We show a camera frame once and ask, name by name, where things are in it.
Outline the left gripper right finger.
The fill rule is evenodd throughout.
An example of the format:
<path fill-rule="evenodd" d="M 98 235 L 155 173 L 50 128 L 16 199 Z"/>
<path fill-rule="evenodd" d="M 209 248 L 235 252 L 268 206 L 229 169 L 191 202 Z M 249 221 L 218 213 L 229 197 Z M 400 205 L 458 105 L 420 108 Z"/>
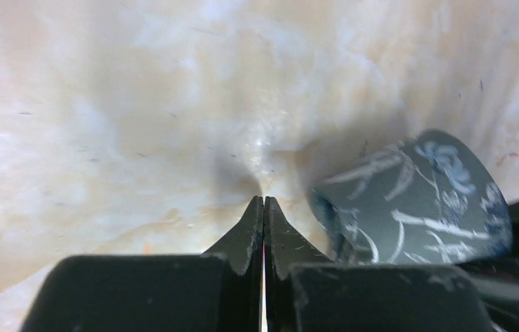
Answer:
<path fill-rule="evenodd" d="M 469 276 L 455 266 L 337 264 L 265 200 L 269 331 L 490 331 Z"/>

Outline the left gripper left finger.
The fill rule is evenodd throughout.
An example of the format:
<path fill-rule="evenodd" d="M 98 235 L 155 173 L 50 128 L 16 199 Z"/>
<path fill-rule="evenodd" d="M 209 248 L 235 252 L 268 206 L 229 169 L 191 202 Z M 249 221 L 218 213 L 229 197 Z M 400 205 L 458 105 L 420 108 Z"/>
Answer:
<path fill-rule="evenodd" d="M 22 331 L 260 331 L 263 200 L 197 255 L 76 255 L 45 278 Z"/>

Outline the grey floral tie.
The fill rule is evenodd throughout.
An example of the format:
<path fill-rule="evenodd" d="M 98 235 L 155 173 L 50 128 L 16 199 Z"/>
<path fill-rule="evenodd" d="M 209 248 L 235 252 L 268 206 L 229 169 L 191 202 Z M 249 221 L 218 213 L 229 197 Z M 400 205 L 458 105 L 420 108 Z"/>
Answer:
<path fill-rule="evenodd" d="M 511 252 L 507 202 L 478 157 L 440 130 L 315 184 L 310 207 L 340 264 L 460 264 Z"/>

